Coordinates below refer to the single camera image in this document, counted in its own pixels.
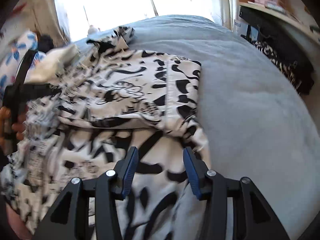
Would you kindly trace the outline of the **left hand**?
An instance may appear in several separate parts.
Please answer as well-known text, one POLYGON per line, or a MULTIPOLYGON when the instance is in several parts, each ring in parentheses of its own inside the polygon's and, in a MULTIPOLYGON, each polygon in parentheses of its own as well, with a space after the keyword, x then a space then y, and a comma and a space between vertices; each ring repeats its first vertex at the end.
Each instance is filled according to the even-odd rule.
POLYGON ((9 145, 5 138, 5 133, 13 133, 17 141, 24 139, 25 124, 27 118, 27 108, 17 117, 17 122, 11 120, 11 110, 7 107, 1 107, 1 149, 5 155, 8 154, 6 147, 9 145))

